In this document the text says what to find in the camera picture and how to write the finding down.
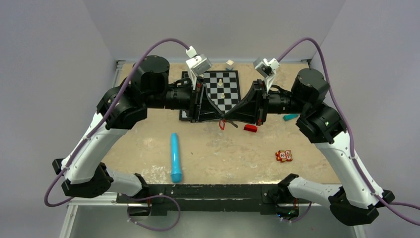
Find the silver key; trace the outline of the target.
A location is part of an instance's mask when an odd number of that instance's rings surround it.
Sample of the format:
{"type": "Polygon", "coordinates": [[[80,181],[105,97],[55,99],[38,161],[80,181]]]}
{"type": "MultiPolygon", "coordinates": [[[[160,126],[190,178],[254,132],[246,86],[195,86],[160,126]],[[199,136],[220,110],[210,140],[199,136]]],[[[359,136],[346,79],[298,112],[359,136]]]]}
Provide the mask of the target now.
{"type": "Polygon", "coordinates": [[[231,124],[231,125],[233,125],[235,128],[238,128],[238,125],[234,121],[227,120],[226,122],[229,123],[229,124],[231,124]]]}

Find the red key tag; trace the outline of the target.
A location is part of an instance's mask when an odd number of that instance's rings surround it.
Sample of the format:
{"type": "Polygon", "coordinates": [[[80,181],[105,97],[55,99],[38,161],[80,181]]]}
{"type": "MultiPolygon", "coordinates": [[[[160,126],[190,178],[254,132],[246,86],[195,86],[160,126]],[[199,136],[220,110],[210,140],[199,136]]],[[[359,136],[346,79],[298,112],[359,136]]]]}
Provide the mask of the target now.
{"type": "Polygon", "coordinates": [[[218,123],[218,126],[221,130],[225,130],[225,124],[226,124],[225,119],[221,119],[218,123]]]}

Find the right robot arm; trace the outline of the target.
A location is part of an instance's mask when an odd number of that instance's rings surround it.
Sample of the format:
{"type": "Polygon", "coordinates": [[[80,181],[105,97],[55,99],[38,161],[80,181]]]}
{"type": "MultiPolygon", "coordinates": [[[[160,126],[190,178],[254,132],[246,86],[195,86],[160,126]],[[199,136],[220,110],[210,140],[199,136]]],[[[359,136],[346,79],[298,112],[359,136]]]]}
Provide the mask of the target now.
{"type": "Polygon", "coordinates": [[[344,120],[324,102],[329,88],[323,74],[310,68],[298,72],[290,91],[256,80],[224,119],[262,125],[268,114],[298,114],[296,126],[328,160],[340,185],[328,186],[290,174],[271,194],[272,201],[300,198],[326,207],[344,225],[370,224],[378,217],[378,209],[395,197],[373,181],[351,149],[344,120]]]}

